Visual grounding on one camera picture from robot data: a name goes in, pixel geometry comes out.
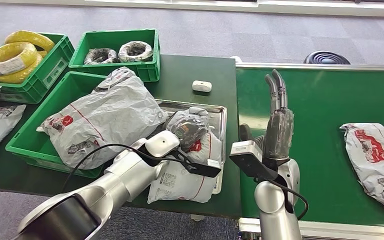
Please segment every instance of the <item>yellow cable coil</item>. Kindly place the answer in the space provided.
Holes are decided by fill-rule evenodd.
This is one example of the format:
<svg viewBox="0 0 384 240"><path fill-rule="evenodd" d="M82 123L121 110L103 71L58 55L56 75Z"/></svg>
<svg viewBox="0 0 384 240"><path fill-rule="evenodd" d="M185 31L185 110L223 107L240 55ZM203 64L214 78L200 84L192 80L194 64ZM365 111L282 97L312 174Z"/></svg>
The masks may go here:
<svg viewBox="0 0 384 240"><path fill-rule="evenodd" d="M42 56L40 54L36 54L36 61L28 66L27 68L15 72L13 74L0 76L0 83L5 84L21 84L24 80L30 75L30 73L35 70L35 68L42 61Z"/></svg>
<svg viewBox="0 0 384 240"><path fill-rule="evenodd" d="M38 52L29 42L14 42L0 47L0 76L16 73L36 61Z"/></svg>
<svg viewBox="0 0 384 240"><path fill-rule="evenodd" d="M37 51L37 53L38 53L39 55L41 55L42 58L44 58L44 57L46 56L46 54L48 54L47 51Z"/></svg>
<svg viewBox="0 0 384 240"><path fill-rule="evenodd" d="M42 55L42 57L48 54L55 46L55 43L48 37L36 32L25 30L13 32L5 38L6 44L16 42L28 42L41 47L45 51L39 51L39 54Z"/></svg>

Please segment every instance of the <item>gray carpet floor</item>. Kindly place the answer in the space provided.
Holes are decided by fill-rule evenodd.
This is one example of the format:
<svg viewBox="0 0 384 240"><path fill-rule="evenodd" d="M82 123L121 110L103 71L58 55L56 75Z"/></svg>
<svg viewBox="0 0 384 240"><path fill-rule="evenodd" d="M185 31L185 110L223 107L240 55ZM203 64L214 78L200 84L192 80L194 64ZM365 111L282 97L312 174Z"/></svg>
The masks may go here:
<svg viewBox="0 0 384 240"><path fill-rule="evenodd" d="M163 54L230 57L245 62L301 63L313 51L354 65L384 65L384 18L275 15L116 7L0 4L0 45L17 30L67 34L74 46L86 31L157 28ZM0 192L0 240L46 197ZM234 220L123 207L101 239L233 240Z"/></svg>

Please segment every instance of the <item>robotic arm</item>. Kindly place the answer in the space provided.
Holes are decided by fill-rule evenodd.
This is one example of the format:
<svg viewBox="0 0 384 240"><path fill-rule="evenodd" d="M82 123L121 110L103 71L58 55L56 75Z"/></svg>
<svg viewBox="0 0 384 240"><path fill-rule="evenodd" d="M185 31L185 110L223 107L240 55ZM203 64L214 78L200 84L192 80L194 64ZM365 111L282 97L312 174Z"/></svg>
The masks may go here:
<svg viewBox="0 0 384 240"><path fill-rule="evenodd" d="M253 138L249 127L241 125L242 141L233 143L230 158L258 183L254 198L260 209L263 239L301 240L294 213L296 196L303 198L298 193L300 171L295 160L289 158L294 115L288 109L284 80L276 70L272 75L265 77L271 96L266 134ZM211 178L219 174L217 161L191 162L179 145L173 133L162 131L127 146L103 176L82 188L55 195L36 207L21 221L18 235L13 239L97 239L111 215L158 179L166 171L168 161L181 163L193 174Z"/></svg>
<svg viewBox="0 0 384 240"><path fill-rule="evenodd" d="M300 169L289 157L294 114L288 109L285 81L278 71L266 75L270 91L270 118L265 135L253 138L248 125L239 127L241 142L232 145L230 159L258 183L254 191L264 240L301 240L294 212L300 189Z"/></svg>
<svg viewBox="0 0 384 240"><path fill-rule="evenodd" d="M170 131L138 140L130 147L151 155L150 158L141 157L132 149L122 151L94 182L55 195L36 207L21 221L19 234L13 239L97 239L114 211L135 199L166 171L168 158L156 158L170 155L190 173L211 178L219 174L221 168L217 161L209 159L207 165L190 162L179 145L179 139Z"/></svg>

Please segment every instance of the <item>black wrapped item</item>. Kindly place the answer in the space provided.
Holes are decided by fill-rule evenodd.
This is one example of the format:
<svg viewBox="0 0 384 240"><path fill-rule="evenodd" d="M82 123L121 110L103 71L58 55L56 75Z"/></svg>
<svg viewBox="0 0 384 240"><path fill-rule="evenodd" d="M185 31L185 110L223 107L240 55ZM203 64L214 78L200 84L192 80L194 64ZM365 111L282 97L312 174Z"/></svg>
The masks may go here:
<svg viewBox="0 0 384 240"><path fill-rule="evenodd" d="M119 63L117 52L110 48L93 48L89 49L89 53L84 59L84 64L115 64Z"/></svg>

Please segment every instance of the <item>black cable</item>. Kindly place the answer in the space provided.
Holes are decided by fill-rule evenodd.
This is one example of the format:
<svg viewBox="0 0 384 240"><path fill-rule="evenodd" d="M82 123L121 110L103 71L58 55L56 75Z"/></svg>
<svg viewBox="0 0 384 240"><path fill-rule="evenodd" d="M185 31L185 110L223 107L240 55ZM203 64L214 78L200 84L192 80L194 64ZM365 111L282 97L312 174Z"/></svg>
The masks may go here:
<svg viewBox="0 0 384 240"><path fill-rule="evenodd" d="M128 145L124 145L124 144L118 144L118 143L110 143L110 144L106 144L106 145L102 145L100 147L98 147L97 149L89 152L89 154L87 154L82 160L80 160L77 165L73 168L73 170L70 172L70 174L68 175L67 179L65 180L64 182L64 185L62 186L62 193L64 193L64 190L66 189L66 186L67 186L67 183L69 182L70 178L73 176L73 174L75 173L75 171L80 167L80 165L82 165L82 163L88 159L92 154L96 153L97 151L101 150L101 149L104 149L104 148L107 148L107 147L112 147L112 146L118 146L118 147L124 147L126 149L130 149L132 150L133 152L135 152L136 154L144 157L144 158L148 158L148 159L151 159L151 160L155 160L155 161L163 161L163 160L167 160L167 161L173 161L173 162L178 162L178 163L183 163L182 160L178 160L178 159L175 159L175 158L164 158L164 157L154 157L154 156L151 156L151 155L148 155L146 153L143 153L131 146L128 146Z"/></svg>
<svg viewBox="0 0 384 240"><path fill-rule="evenodd" d="M307 211L309 210L309 202L307 201L307 199L306 199L303 195L299 194L298 192L296 192L296 191L294 191L294 190L292 190L292 189L290 189L290 188L287 188L286 186L283 186L283 185L280 184L280 183L277 183L277 182L275 182L275 181L273 181L273 180L267 180L267 181L268 181L269 183L273 184L273 185L278 186L279 188L281 188L281 189L283 189L283 190L285 190L285 191L287 191L287 192L290 192L291 194L297 196L298 198L300 198L300 199L304 202L304 204L305 204L305 209L304 209L304 211L302 211L302 213L297 217L298 220L302 219L302 218L304 217L304 215L307 213Z"/></svg>

